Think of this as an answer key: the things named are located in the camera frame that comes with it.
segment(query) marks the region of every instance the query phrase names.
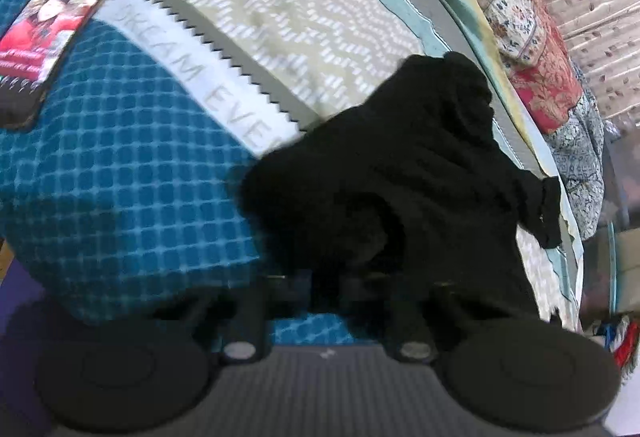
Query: gray patterned fabric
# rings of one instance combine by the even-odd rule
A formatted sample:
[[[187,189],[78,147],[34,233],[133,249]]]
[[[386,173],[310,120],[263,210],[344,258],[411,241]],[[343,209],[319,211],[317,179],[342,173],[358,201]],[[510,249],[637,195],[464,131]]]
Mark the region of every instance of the gray patterned fabric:
[[[604,127],[598,103],[580,67],[572,62],[584,95],[569,111],[569,120],[545,140],[558,165],[583,240],[598,227],[604,198],[602,147]]]

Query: person on phone screen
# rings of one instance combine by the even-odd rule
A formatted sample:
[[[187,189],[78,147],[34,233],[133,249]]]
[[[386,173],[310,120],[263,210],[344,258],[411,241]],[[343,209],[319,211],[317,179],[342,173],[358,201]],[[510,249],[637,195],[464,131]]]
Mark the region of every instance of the person on phone screen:
[[[81,16],[65,16],[70,0],[45,0],[39,8],[15,23],[0,40],[0,51],[38,51],[48,48],[63,30],[75,30]]]

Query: phone case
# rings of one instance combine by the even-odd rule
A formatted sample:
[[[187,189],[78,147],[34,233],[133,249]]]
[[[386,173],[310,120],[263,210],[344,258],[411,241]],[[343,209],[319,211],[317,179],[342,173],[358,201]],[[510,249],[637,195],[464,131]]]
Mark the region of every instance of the phone case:
[[[33,89],[32,91],[8,92],[7,81],[10,79],[10,76],[7,76],[6,79],[0,83],[1,129],[20,132],[27,132],[33,129],[40,115],[40,111],[42,110],[43,103],[47,99],[49,91],[51,90],[52,82],[58,75],[60,66],[63,64],[66,54],[72,48],[78,34],[82,31],[103,1],[104,0],[97,0],[89,12],[82,18],[80,24],[76,29],[74,29],[69,42],[63,47],[60,57],[55,61],[49,76],[45,81],[37,86],[36,89]],[[15,19],[12,20],[11,25],[9,25],[7,30],[2,33],[0,38],[3,38],[8,33],[11,27],[15,24]]]

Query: blue checkered fabric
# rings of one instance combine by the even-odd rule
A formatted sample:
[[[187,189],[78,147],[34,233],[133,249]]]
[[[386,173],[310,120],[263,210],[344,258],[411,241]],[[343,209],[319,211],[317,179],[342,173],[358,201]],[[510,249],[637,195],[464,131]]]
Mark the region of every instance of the blue checkered fabric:
[[[28,0],[0,0],[5,30]],[[30,133],[0,132],[0,235],[90,324],[196,285],[249,280],[257,252],[228,194],[252,156],[151,57],[92,20]],[[350,343],[334,316],[276,343]]]

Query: red floral fabric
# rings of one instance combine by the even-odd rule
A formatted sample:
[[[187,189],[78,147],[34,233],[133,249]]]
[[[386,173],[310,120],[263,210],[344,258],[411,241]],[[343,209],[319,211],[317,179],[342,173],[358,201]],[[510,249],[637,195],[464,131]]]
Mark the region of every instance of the red floral fabric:
[[[542,0],[478,0],[506,73],[542,133],[569,119],[582,97],[558,27]]]

